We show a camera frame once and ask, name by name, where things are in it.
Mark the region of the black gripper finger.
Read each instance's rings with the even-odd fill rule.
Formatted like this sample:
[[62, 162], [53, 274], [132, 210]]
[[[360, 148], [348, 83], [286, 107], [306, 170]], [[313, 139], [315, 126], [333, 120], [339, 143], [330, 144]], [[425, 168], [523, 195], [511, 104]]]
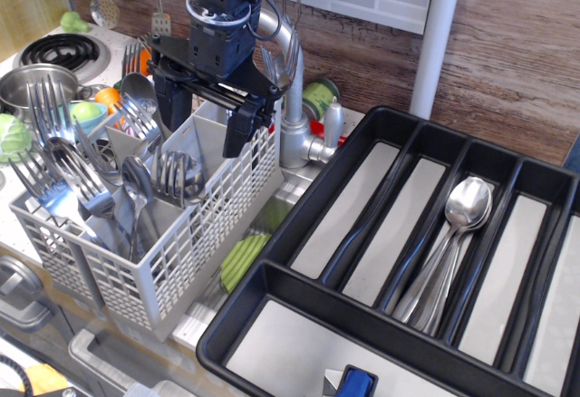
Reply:
[[269, 105], [263, 99], [246, 100], [234, 109], [227, 122], [222, 156], [233, 159], [261, 128], [270, 127]]
[[163, 124], [176, 131], [192, 111], [192, 92], [184, 85], [186, 80], [168, 75], [161, 70], [154, 73], [154, 86]]

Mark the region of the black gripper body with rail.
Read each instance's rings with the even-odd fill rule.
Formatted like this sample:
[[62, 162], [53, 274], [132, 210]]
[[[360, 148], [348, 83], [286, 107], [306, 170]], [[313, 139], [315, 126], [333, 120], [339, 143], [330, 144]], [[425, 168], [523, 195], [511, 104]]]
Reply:
[[271, 118], [274, 103], [282, 95], [253, 62], [259, 38], [253, 30], [258, 27], [259, 16], [260, 8], [254, 6], [247, 18], [229, 21], [226, 26], [205, 26], [195, 20], [188, 40], [149, 36], [153, 79], [156, 70], [183, 78], [192, 95], [203, 96], [232, 112], [246, 100], [263, 99]]

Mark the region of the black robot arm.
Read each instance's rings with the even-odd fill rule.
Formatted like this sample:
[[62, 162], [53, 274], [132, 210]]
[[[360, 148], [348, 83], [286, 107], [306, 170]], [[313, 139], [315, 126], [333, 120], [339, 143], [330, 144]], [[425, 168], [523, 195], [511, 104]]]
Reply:
[[230, 112], [223, 148], [237, 157], [260, 127], [268, 127], [284, 88], [256, 67], [261, 4], [265, 0], [186, 0], [189, 37], [153, 34], [149, 70], [160, 117], [171, 131], [189, 116], [193, 95]]

